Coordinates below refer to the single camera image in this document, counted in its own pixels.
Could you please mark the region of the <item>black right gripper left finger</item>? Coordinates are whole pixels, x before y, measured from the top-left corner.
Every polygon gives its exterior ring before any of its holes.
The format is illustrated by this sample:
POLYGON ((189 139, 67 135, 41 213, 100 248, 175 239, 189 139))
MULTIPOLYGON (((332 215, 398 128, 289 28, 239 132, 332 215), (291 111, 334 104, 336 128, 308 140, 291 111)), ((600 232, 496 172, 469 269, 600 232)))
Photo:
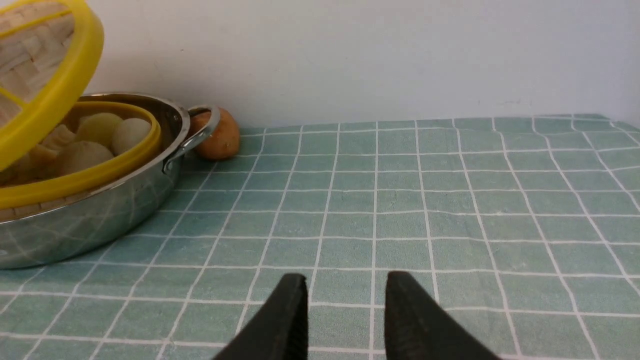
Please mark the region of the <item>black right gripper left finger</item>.
POLYGON ((286 273, 215 360, 307 360, 308 307, 306 277, 286 273))

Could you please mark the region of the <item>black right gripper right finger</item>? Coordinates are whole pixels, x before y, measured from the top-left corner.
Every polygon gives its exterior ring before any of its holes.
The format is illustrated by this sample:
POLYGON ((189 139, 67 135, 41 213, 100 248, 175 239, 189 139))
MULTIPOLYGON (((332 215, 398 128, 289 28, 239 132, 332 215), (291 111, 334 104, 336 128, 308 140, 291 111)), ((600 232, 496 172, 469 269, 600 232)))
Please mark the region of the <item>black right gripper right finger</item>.
POLYGON ((388 360, 498 360, 406 271, 387 275, 384 346, 388 360))

